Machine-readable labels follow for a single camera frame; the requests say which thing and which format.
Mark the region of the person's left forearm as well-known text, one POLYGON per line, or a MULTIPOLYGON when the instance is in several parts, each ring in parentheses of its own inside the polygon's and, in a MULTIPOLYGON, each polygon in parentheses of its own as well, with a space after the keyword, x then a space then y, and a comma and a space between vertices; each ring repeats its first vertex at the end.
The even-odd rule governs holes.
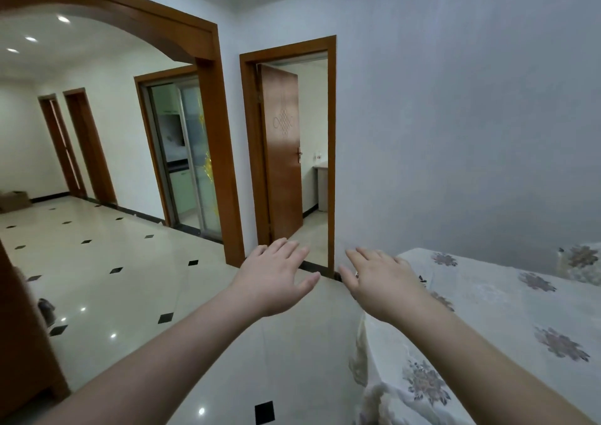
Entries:
POLYGON ((92 379, 34 425, 166 425, 260 307, 233 286, 92 379))

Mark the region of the person's left hand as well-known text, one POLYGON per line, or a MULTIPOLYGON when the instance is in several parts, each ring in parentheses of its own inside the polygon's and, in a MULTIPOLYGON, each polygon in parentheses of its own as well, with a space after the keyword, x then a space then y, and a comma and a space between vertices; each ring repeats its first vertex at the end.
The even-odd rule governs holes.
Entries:
POLYGON ((256 247, 243 262, 229 286, 235 297, 256 318, 283 313, 296 304, 289 304, 289 286, 301 264, 310 252, 308 247, 300 246, 298 241, 289 240, 290 256, 282 263, 267 261, 267 248, 270 245, 256 247))

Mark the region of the white floral tablecloth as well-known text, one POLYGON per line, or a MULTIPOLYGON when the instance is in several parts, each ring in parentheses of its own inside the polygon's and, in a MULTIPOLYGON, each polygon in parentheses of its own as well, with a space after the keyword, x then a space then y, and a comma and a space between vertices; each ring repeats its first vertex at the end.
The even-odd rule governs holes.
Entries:
MULTIPOLYGON (((601 425, 601 279, 583 283, 423 248, 400 256, 434 299, 601 425)), ((364 387, 355 425, 475 425, 416 346, 367 314, 349 366, 364 387)))

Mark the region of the white desk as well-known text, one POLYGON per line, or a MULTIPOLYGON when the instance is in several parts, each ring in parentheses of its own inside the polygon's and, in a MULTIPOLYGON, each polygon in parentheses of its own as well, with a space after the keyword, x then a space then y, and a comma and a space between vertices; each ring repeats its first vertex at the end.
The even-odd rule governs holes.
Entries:
POLYGON ((323 161, 314 166, 317 175, 317 204, 321 212, 328 211, 328 162, 323 161))

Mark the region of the person's right forearm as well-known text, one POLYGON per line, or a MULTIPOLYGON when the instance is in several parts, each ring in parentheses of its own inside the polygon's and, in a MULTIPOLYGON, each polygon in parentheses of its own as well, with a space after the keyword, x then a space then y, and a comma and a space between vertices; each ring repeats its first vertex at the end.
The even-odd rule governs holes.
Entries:
POLYGON ((389 322, 426 356, 478 425, 596 425, 426 291, 393 300, 389 322))

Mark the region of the person's right hand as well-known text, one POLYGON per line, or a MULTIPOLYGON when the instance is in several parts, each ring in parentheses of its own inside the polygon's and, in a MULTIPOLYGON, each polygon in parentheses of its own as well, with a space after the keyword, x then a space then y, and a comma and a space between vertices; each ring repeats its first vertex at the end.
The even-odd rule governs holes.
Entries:
POLYGON ((346 250, 346 255, 365 284, 365 301, 357 303, 372 317, 395 324, 426 297, 418 276, 412 268, 401 268, 396 257, 387 254, 386 266, 356 266, 356 248, 346 250))

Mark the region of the pale green kitchen cabinet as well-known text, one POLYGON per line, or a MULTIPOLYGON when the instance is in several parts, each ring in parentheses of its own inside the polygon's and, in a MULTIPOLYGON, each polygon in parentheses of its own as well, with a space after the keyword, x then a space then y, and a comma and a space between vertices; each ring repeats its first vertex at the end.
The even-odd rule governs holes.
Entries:
POLYGON ((196 199, 189 169, 169 174, 177 215, 183 215, 196 208, 196 199))

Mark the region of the wide wooden door frame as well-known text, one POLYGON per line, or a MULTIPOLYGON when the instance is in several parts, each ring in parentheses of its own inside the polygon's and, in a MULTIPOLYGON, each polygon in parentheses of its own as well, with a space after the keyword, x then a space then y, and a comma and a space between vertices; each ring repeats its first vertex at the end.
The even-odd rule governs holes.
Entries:
POLYGON ((174 67, 167 70, 134 76, 135 88, 138 96, 141 117, 146 132, 148 149, 152 159, 154 176, 156 179, 163 212, 163 224, 175 229, 178 218, 171 202, 171 186, 168 178, 168 169, 163 162, 163 152, 159 145, 159 133, 154 119, 154 110, 147 87, 162 84, 163 81, 188 78, 197 74, 195 64, 174 67))

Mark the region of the narrow wooden door frame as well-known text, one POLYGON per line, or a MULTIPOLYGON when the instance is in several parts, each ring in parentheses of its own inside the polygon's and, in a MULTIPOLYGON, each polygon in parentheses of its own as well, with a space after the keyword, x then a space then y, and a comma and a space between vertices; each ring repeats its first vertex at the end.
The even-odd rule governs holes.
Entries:
POLYGON ((74 197, 86 199, 83 178, 56 95, 39 96, 38 101, 69 192, 74 197))
POLYGON ((67 90, 63 95, 95 198, 115 207, 116 193, 85 88, 67 90))

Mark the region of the sliding glass door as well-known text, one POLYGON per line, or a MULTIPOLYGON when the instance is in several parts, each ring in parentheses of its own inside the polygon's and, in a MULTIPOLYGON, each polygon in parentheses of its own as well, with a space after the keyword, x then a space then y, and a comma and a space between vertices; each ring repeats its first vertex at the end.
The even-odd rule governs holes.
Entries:
POLYGON ((180 82, 176 87, 198 229, 202 237, 223 242, 199 83, 197 79, 189 79, 180 82))

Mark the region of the dark grey slipper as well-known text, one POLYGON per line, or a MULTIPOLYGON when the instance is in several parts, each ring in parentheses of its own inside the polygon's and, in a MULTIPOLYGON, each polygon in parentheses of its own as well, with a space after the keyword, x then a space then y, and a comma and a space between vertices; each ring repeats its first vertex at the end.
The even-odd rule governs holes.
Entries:
POLYGON ((47 328, 53 326, 56 323, 55 306, 49 300, 40 298, 37 301, 37 307, 47 328))

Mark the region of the wooden archway frame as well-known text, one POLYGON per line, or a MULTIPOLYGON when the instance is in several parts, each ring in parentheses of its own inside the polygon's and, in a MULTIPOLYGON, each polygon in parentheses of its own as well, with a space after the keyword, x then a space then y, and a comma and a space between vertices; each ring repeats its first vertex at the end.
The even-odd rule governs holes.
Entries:
POLYGON ((154 46, 199 78, 208 146, 226 263, 239 267, 245 259, 244 239, 231 145, 218 25, 152 0, 0 0, 0 13, 39 6, 63 7, 96 19, 154 46))

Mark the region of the brown cardboard box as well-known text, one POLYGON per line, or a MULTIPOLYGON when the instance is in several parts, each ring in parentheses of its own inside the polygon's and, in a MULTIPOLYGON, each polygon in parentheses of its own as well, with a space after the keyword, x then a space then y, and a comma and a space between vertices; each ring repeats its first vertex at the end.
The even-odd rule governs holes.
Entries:
POLYGON ((0 214, 27 209, 32 205, 25 191, 0 192, 0 214))

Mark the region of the wooden door with knot carving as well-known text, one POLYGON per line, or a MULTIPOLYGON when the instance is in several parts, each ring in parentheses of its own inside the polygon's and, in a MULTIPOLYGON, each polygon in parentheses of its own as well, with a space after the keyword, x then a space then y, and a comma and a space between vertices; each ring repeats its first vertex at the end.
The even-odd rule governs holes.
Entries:
POLYGON ((298 77, 266 64, 258 71, 270 227, 274 239, 289 239, 303 224, 298 77))

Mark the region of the brown wooden cabinet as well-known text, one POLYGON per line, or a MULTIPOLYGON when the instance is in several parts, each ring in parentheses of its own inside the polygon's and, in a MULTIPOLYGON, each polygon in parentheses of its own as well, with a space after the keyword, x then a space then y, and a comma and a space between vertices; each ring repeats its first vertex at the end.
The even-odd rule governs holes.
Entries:
POLYGON ((42 393, 61 402, 71 390, 37 301, 0 241, 0 421, 42 393))

